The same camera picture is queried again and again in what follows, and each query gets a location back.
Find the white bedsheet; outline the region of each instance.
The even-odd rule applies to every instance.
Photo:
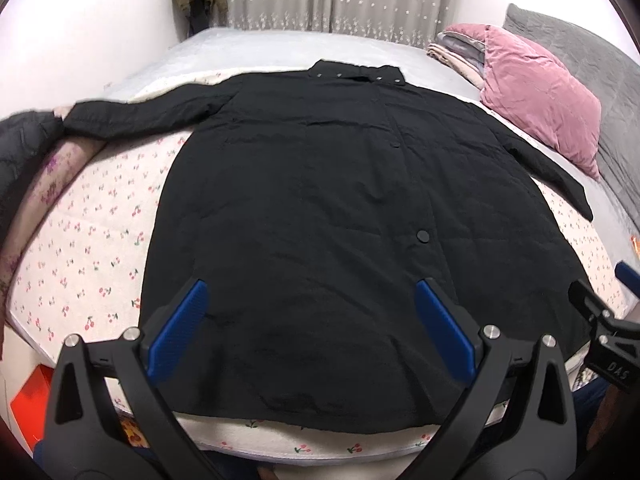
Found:
[[[106,97],[130,100],[189,80],[207,77],[213,82],[221,76],[249,70],[305,69],[318,59],[372,66],[395,65],[412,84],[455,94],[469,101],[477,101],[479,97],[478,90],[453,70],[412,47],[351,36],[226,29],[205,31],[176,46],[163,61],[111,88]],[[57,357],[65,332],[80,332],[88,340],[109,338],[137,323],[137,302],[156,200],[166,172],[188,135],[188,132],[179,132],[162,139],[110,146],[61,197],[36,235],[17,272],[10,296],[10,319],[51,361]],[[582,252],[581,259],[596,290],[622,316],[631,302],[621,296],[612,277],[609,257],[614,262],[624,258],[637,264],[628,243],[629,233],[623,216],[599,184],[593,182],[592,185],[590,179],[561,156],[524,137],[585,184],[596,216],[593,226],[606,251],[588,222],[552,190],[542,189],[556,218],[559,218],[558,211],[570,217],[564,225],[559,219],[561,229],[578,256]],[[98,192],[102,197],[100,200],[96,198]],[[65,251],[62,260],[59,250]],[[64,282],[62,272],[70,272],[73,280]],[[106,279],[98,282],[96,276]],[[73,291],[67,290],[71,281]],[[110,390],[114,401],[126,409],[126,403],[118,396],[117,384],[112,382]],[[263,421],[238,423],[217,419],[212,423],[211,419],[194,416],[182,416],[180,421],[201,447],[305,465],[380,460],[411,453],[419,450],[433,431],[415,428],[404,430],[401,436],[334,434],[327,439],[327,432],[305,430],[303,434],[285,425]],[[286,469],[282,474],[283,478],[294,478],[290,475],[296,473],[293,469]],[[341,478],[337,470],[331,469],[331,474],[336,475],[332,478]],[[380,478],[394,477],[391,473],[389,475]]]

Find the metal screw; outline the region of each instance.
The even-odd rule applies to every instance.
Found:
[[[74,347],[80,342],[80,336],[78,334],[70,334],[65,337],[65,346]]]
[[[556,346],[556,338],[551,334],[545,334],[542,336],[542,344],[544,346],[548,346],[549,348],[553,348]]]
[[[122,333],[122,338],[127,341],[135,341],[140,337],[140,329],[137,326],[130,326]]]
[[[500,329],[495,325],[485,325],[482,332],[489,339],[498,339],[500,337]]]

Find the orange box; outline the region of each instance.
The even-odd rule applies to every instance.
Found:
[[[38,365],[11,401],[11,410],[29,448],[44,437],[44,421],[51,390],[53,368]]]

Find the blue gripper pad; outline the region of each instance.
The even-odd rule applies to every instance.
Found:
[[[449,303],[447,308],[432,289],[432,286],[436,288],[434,285],[434,282],[431,282],[430,286],[425,280],[421,280],[416,285],[414,301],[418,317],[427,329],[452,377],[470,386],[476,378],[476,365],[480,361],[481,341],[478,337],[478,327],[475,325],[475,344],[472,344],[465,330],[460,327],[450,312],[450,309],[455,309],[455,306],[446,300]],[[443,299],[446,298],[440,290],[438,293],[443,296]],[[456,314],[460,314],[460,310],[462,308],[458,307]]]
[[[167,380],[174,372],[208,306],[207,285],[191,279],[142,327],[141,358],[152,384]]]
[[[629,264],[619,262],[616,265],[616,278],[634,293],[636,298],[640,298],[640,274],[635,272]]]

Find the folded blanket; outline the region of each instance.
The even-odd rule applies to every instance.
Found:
[[[447,50],[439,44],[430,43],[427,47],[427,56],[433,57],[442,64],[451,67],[476,88],[481,90],[484,87],[484,80],[478,69],[459,54]]]
[[[461,40],[459,37],[451,36],[451,34],[454,34],[454,32],[440,32],[436,36],[435,43],[465,58],[476,67],[480,75],[484,77],[484,45],[482,46],[482,50],[480,50],[478,47],[479,41],[469,43],[468,41]]]

